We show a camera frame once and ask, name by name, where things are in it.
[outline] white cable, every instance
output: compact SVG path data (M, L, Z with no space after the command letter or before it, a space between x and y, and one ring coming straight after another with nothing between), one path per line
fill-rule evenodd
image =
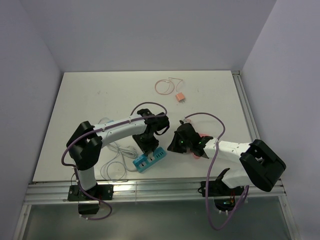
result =
M102 118L98 124L100 124L102 121L106 121L106 122L110 122L111 120L107 117L104 117ZM114 158L112 158L110 161L106 162L101 168L100 168L100 174L101 176L103 177L103 179L107 180L107 181L112 181L112 182L117 182L119 180L121 180L126 174L127 174L127 171L128 172L137 172L138 170L135 168L135 169L130 169L127 167L127 164L126 164L126 160L125 160L125 157L128 157L130 159L136 159L138 157L138 152L137 150L133 147L133 146L127 146L127 147L124 147L124 146L120 146L118 145L116 142L112 142L110 144L107 145L107 148L113 152L116 153L116 155L114 156ZM115 160L119 155L121 155L122 157L122 162L120 161L114 161L112 162L113 160ZM109 167L111 164L115 164L115 163L118 163L118 164L121 164L123 167L124 167L124 173L123 175L114 180L112 179L110 176L109 176ZM106 175L109 179L106 179L103 174L102 174L102 169L106 167Z
M133 146L120 146L115 142L112 142L107 145L107 148L114 152L120 152L123 156L126 156L131 159L136 159L138 157L137 150Z

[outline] pink object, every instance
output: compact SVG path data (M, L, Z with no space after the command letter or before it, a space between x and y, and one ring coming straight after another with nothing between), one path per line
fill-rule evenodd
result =
M209 136L208 134L203 134L203 133L199 133L200 137L205 137L205 136ZM192 155L195 159L199 159L201 158L200 156L196 156L193 152L192 152Z
M182 92L179 92L177 95L175 95L175 98L178 102L184 101L186 99L185 95Z

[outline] black bracket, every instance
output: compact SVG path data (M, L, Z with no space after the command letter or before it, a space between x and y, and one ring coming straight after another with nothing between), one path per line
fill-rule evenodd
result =
M147 108L140 109L139 111L137 111L137 114L141 115L142 117L154 116L154 114L152 114L152 112ZM141 151L145 155L148 155L149 153L154 152L159 146L159 141L154 137L154 134L158 136L164 134L169 129L170 122L167 116L146 118L144 122L146 124L144 133L133 135L132 138L139 146Z
M213 139L213 137L201 137L191 123L184 123L183 121L180 121L180 124L181 125L174 132L173 140L167 150L180 154L186 153L187 150L190 150L198 157L208 158L204 148L207 142Z
M101 200L112 200L114 194L114 186L112 184L97 184L87 191L88 194ZM71 185L69 188L68 198L69 202L81 202L92 200L87 197L79 189L78 185ZM81 215L95 215L99 211L99 203L79 203L78 212Z
M284 161L262 140L254 140L240 157L251 182L259 189L270 192L286 169Z
M78 137L92 131L93 129L94 126L92 126L88 121L82 122L75 130L66 146L68 147ZM84 171L92 168L98 162L101 147L102 138L97 136L96 133L92 133L73 145L69 150L69 154L75 161L76 168Z
M97 184L95 194L93 194L93 197L101 200L112 200L113 194L114 186L112 184ZM71 185L69 188L67 200L69 202L81 202L92 199L84 195L79 189L78 185Z
M222 178L224 177L226 172L229 170L230 168L226 168L219 174L216 180L209 181L208 197L226 197L231 195L240 196L243 193L244 191L243 187L237 186L235 188L229 188L222 181ZM200 184L201 184L201 187L198 189L198 192L202 194L202 197L205 197L206 181L201 181Z

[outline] white wall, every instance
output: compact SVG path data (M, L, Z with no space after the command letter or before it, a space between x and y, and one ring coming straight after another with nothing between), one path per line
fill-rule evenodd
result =
M320 236L320 1L278 0L243 68L261 138L286 162L304 240Z
M276 0L21 0L65 72L240 70Z
M11 239L61 72L18 0L0 2L0 239Z

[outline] pink cable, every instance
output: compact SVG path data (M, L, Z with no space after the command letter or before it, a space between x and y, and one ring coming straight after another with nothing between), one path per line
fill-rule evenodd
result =
M169 87L168 87L168 89L167 89L166 91L164 91L164 92L159 92L159 91L157 90L157 85L158 85L159 83L161 83L161 82L167 83L168 81L169 81ZM166 92L169 90L171 84L173 84L173 89L172 89L170 92L166 93ZM169 80L161 79L161 80L159 80L159 81L157 81L157 82L155 83L155 85L154 85L154 90L155 90L158 94L160 94L160 95L169 95L170 93L172 93L172 92L175 90L175 84L174 84L174 82L171 81L170 79L169 79Z
M178 88L179 84L183 81L183 79L181 79L181 78L175 78L175 77L169 77L169 80L171 80L171 79L180 80L180 81L178 82L178 84L175 86L175 91L178 92L177 88Z
M219 227L216 227L213 223L212 223L212 219L211 219L211 212L210 212L210 205L209 205L209 198L208 198L208 195L209 195L209 179L210 179L210 173L211 173L211 170L212 170L212 167L216 161L216 158L218 156L218 152L219 152L219 140L220 138L223 136L223 134L226 132L226 126L225 124L218 118L216 117L215 115L213 114L210 114L210 113L207 113L207 112L196 112L196 113L193 113L193 114L190 114L188 116L185 117L185 119L191 117L191 116L194 116L194 115L209 115L213 118L215 118L216 120L218 120L222 127L223 127L223 131L222 133L217 137L218 141L216 142L215 144L215 148L216 148L216 151L214 153L214 156L212 158L212 161L211 161L211 164L209 166L209 169L208 169L208 172L207 172L207 175L206 175L206 180L205 180L205 208L206 208L206 215L207 215L207 218L208 218L208 222L209 222L209 225L211 226L212 229L216 230L216 231L219 231L221 229L223 229L227 224L228 222L230 221L230 219L232 218L232 216L234 215L235 211L243 204L243 202L246 200L247 196L248 196L248 192L249 192L249 186L246 186L240 196L240 199L236 202L233 210L230 212L229 216L227 217L227 219L225 220L225 222L219 226Z

